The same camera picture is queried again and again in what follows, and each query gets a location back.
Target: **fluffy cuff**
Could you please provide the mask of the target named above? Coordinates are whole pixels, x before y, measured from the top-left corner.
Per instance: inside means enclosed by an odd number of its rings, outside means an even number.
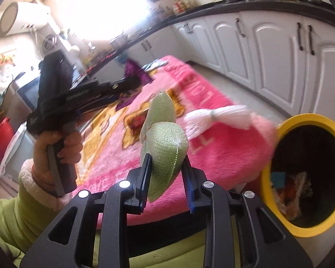
[[[61,210],[71,200],[71,194],[56,198],[40,188],[32,178],[33,159],[26,160],[19,174],[19,180],[26,191],[40,204],[53,210]]]

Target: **tiled floor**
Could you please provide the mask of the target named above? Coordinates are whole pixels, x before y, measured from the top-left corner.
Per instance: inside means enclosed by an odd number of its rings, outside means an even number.
[[[247,105],[252,111],[271,120],[277,125],[287,119],[286,116],[276,111],[267,102],[263,101],[232,80],[225,78],[221,74],[218,74],[215,71],[198,64],[192,65],[192,67],[198,73],[207,78],[211,84],[213,84],[219,91],[221,91],[221,93],[229,97],[236,104]]]

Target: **trash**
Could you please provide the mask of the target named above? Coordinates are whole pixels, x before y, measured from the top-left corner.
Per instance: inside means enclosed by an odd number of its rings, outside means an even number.
[[[285,187],[285,172],[272,172],[270,174],[270,180],[273,183],[275,189],[281,189]]]
[[[275,178],[281,178],[282,175],[275,175]],[[304,197],[312,197],[313,190],[310,179],[307,178],[306,172],[298,173],[297,175],[287,174],[285,177],[284,188],[278,189],[277,187],[281,183],[277,180],[277,185],[273,183],[273,196],[277,204],[278,209],[282,214],[285,215],[288,221],[295,220],[302,215],[299,207],[299,201]]]

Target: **white yarn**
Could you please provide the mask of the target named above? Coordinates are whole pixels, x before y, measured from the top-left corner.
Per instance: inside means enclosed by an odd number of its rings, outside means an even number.
[[[210,129],[214,122],[222,122],[234,128],[247,130],[251,126],[251,112],[244,105],[233,105],[214,110],[199,109],[184,117],[188,140]]]

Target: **purple cloth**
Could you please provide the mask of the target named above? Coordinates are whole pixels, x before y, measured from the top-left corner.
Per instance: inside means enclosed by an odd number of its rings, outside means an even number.
[[[129,93],[121,94],[120,102],[115,108],[116,111],[119,111],[120,109],[130,105],[134,101],[134,99],[138,96],[138,94],[140,94],[141,88],[144,85],[149,84],[153,81],[153,79],[145,71],[143,71],[141,67],[134,60],[127,59],[125,65],[124,77],[129,77],[132,75],[136,75],[140,78],[141,87],[139,89],[132,90]]]
[[[142,86],[153,81],[153,79],[145,71],[143,71],[134,60],[127,59],[124,77],[129,77],[132,75],[137,75],[140,78]]]

